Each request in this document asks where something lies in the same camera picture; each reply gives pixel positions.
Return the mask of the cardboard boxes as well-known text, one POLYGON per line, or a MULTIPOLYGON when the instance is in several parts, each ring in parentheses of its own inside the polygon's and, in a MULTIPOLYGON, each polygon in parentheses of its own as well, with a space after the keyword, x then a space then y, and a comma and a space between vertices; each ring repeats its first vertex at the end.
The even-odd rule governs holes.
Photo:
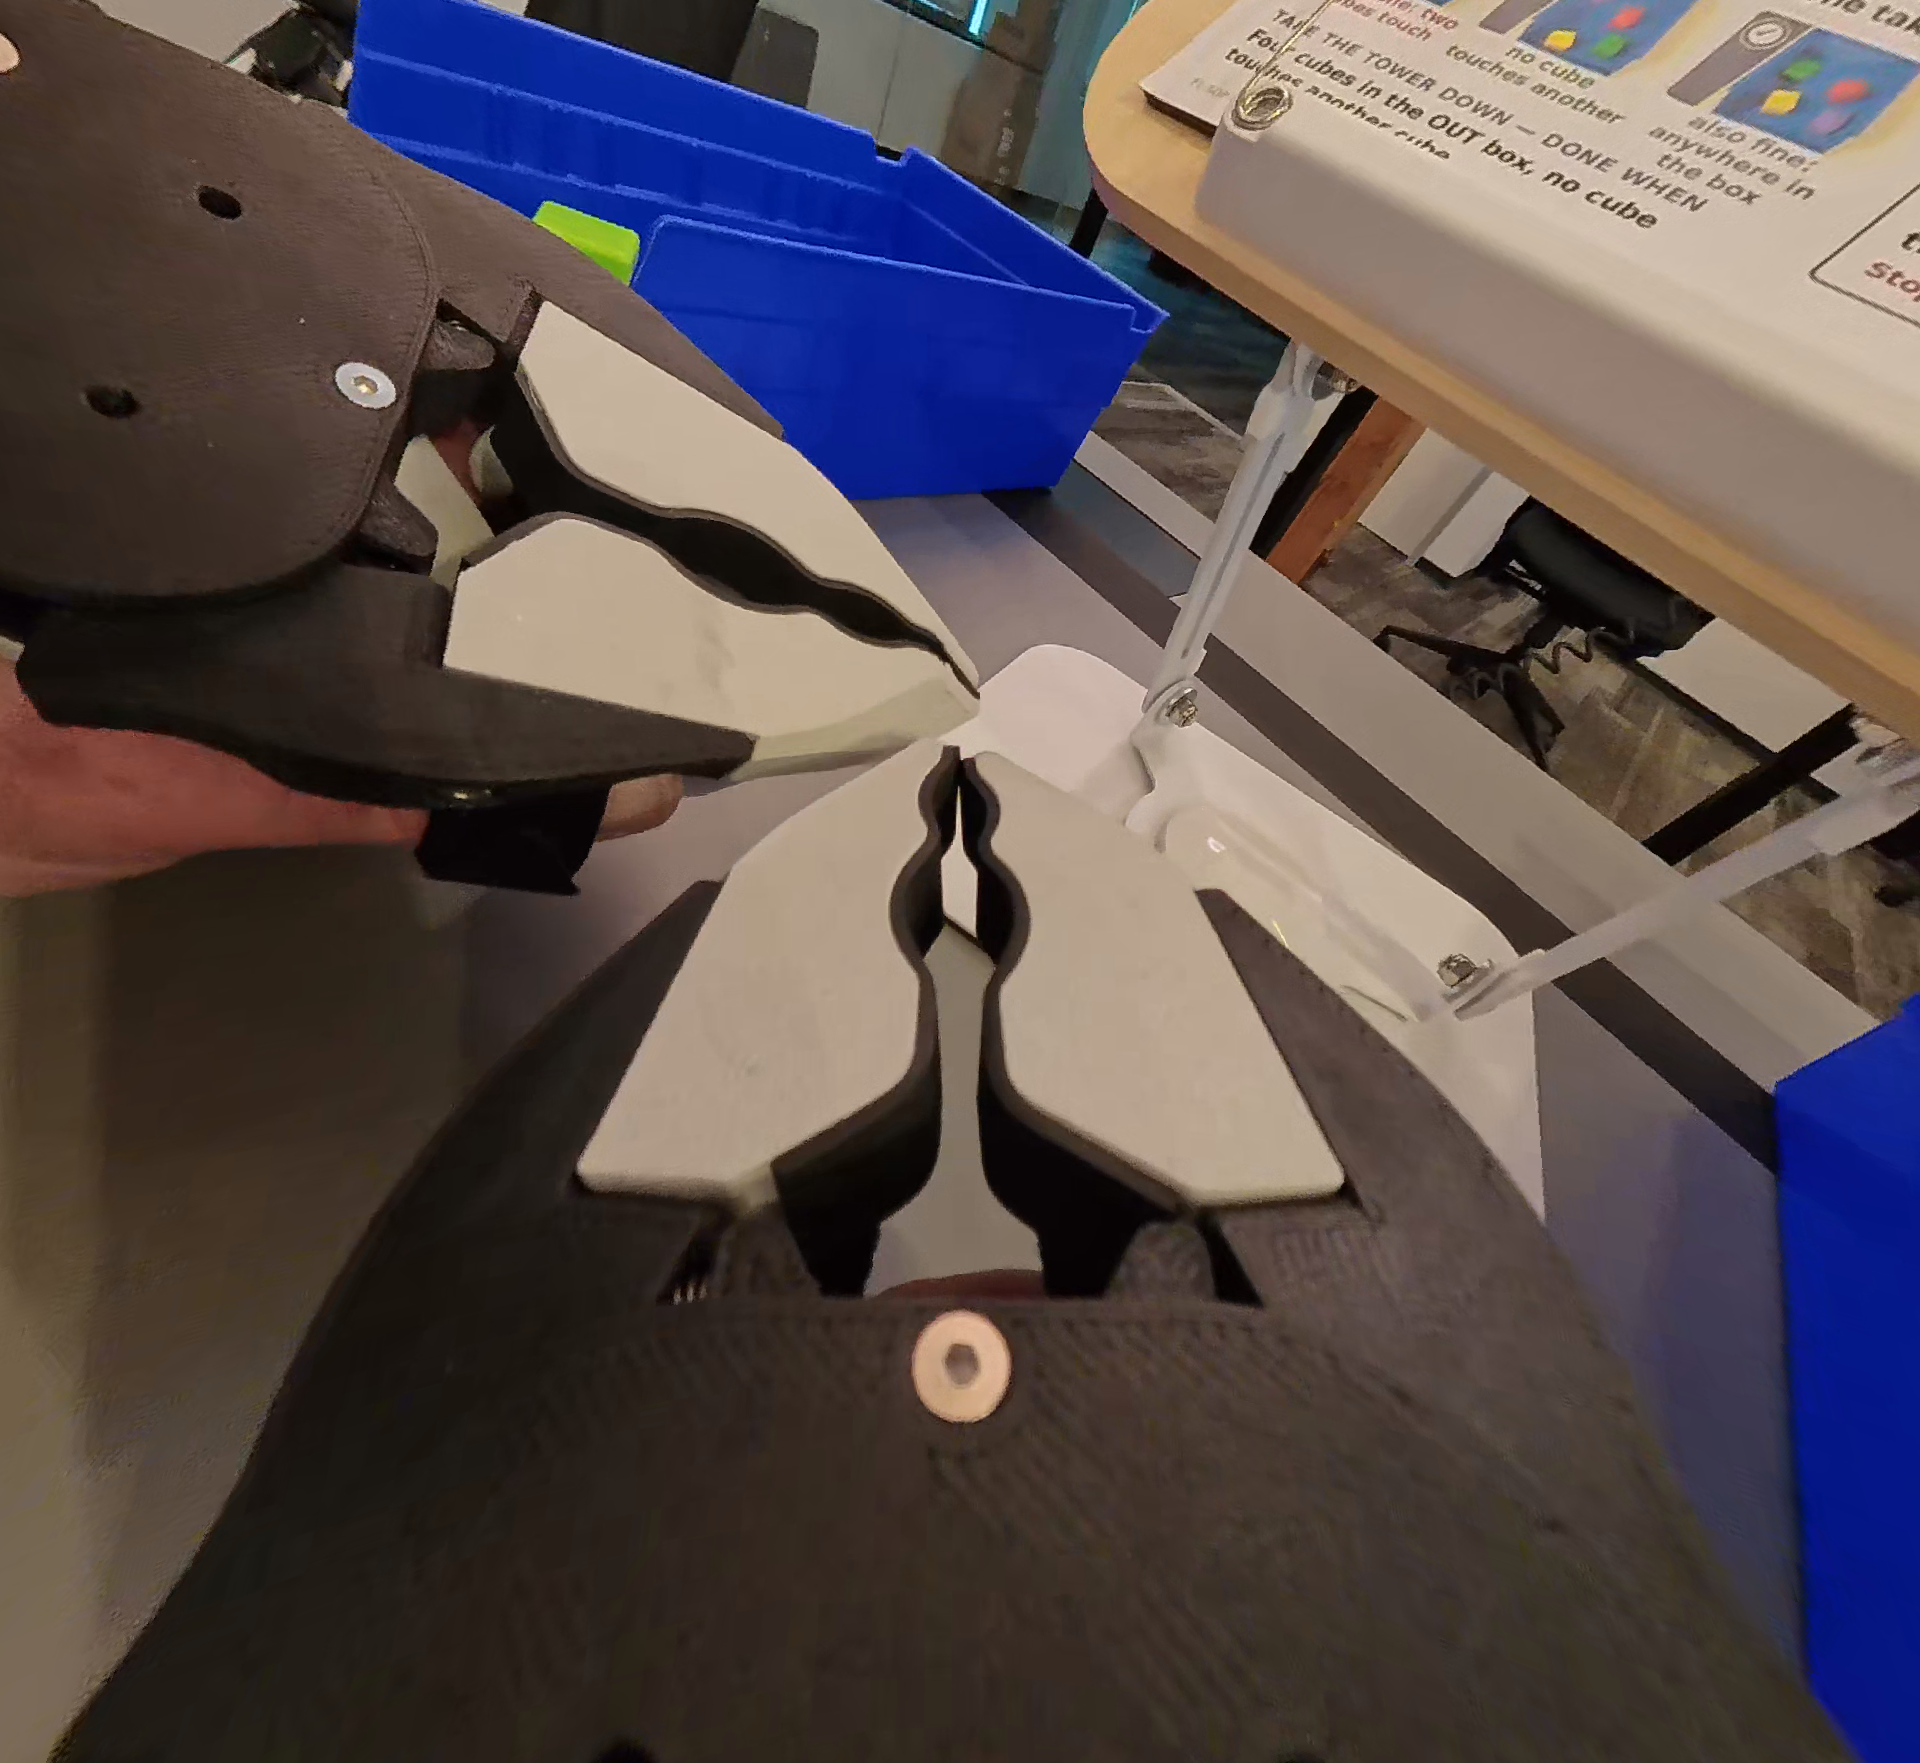
POLYGON ((993 15, 953 94, 939 146, 947 170, 1048 220, 1085 196, 1065 7, 1067 0, 1019 0, 993 15))

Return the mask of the white metal stand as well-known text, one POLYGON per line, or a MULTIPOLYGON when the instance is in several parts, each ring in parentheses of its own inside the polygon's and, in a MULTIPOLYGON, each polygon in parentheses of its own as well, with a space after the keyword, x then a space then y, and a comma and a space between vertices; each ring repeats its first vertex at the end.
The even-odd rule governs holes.
POLYGON ((1222 890, 1329 982, 1546 1208, 1533 996, 1817 856, 1915 815, 1915 751, 1889 742, 1860 787, 1738 856, 1668 882, 1592 929, 1520 953, 1464 895, 1201 724, 1197 674, 1251 538, 1351 378, 1297 344, 1260 394, 1254 441, 1146 686, 1083 652, 1035 648, 987 677, 970 755, 995 751, 1124 823, 1195 887, 1222 890))

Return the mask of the white cabinet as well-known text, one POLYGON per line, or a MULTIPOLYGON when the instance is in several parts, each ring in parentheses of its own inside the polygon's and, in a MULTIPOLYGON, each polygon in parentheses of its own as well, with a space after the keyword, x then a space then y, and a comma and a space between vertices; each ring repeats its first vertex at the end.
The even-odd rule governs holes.
POLYGON ((1527 490, 1506 475, 1423 432, 1362 511, 1358 528, 1408 563, 1456 581, 1486 563, 1527 502, 1527 490))

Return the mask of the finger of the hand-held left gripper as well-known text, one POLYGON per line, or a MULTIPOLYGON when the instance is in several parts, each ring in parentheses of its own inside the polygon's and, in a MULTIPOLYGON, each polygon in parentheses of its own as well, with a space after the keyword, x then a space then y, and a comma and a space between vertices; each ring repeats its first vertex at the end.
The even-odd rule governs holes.
POLYGON ((509 686, 732 729, 732 782, 845 769, 965 726, 971 686, 914 642, 703 586, 611 527, 540 517, 467 557, 441 663, 509 686))
POLYGON ((527 513, 601 521, 743 604, 926 650, 976 686, 945 621, 821 470, 556 305, 517 350, 490 449, 527 513))

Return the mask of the green cube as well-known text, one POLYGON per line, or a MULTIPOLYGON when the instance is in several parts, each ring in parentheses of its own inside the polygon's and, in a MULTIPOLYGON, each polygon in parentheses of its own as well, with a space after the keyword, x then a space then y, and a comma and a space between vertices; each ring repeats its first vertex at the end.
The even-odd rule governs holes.
POLYGON ((556 199, 540 201, 535 223, 606 271, 623 287, 630 287, 641 258, 636 229, 556 199))

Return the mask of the blue plastic bin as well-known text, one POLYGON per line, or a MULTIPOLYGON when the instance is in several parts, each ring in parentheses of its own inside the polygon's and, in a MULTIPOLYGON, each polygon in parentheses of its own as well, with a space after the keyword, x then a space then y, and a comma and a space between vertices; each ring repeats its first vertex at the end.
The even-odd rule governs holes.
POLYGON ((478 0, 358 0, 348 116, 630 287, 846 498, 1053 488, 1166 311, 912 146, 478 0))
POLYGON ((1775 1094, 1811 1688, 1918 1756, 1918 1003, 1775 1094))

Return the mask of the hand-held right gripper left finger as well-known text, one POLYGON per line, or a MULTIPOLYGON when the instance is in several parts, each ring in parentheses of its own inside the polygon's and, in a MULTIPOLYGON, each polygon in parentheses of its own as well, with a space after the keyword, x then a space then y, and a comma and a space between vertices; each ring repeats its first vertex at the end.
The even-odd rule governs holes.
POLYGON ((939 1011, 959 755, 915 742, 726 876, 578 1162, 599 1193, 778 1210, 827 1294, 941 1150, 939 1011))

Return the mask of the wooden table leg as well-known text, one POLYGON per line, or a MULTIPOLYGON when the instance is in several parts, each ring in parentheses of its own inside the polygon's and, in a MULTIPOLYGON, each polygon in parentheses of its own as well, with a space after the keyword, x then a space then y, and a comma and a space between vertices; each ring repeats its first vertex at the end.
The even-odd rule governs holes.
POLYGON ((1330 456, 1308 456, 1308 482, 1282 492, 1289 517, 1264 558, 1295 585, 1318 570, 1426 433, 1426 426, 1383 399, 1369 401, 1365 412, 1358 401, 1352 394, 1333 412, 1320 435, 1330 437, 1330 456))

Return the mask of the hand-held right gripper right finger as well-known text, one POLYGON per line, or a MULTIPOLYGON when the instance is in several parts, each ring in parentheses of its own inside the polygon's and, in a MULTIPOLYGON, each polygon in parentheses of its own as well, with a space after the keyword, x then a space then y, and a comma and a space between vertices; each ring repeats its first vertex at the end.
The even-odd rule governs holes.
POLYGON ((1345 1173, 1201 894, 998 752, 962 763, 973 940, 991 960, 976 1118, 1051 1294, 1102 1294, 1150 1225, 1318 1203, 1345 1173))

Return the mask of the printed instruction sheet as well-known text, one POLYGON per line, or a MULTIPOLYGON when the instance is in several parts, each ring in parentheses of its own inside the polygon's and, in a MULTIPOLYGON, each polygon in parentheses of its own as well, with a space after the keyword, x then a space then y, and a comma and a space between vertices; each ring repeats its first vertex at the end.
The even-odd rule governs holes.
POLYGON ((1918 0, 1236 0, 1141 80, 1290 88, 1632 261, 1915 328, 1918 0))

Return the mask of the person's left hand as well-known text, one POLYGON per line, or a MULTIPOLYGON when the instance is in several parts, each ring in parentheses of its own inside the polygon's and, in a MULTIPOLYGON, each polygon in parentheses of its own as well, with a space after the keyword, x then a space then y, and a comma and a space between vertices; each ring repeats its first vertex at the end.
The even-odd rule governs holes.
POLYGON ((2 897, 18 902, 254 848, 416 851, 422 810, 290 791, 196 742, 43 719, 2 663, 2 897))

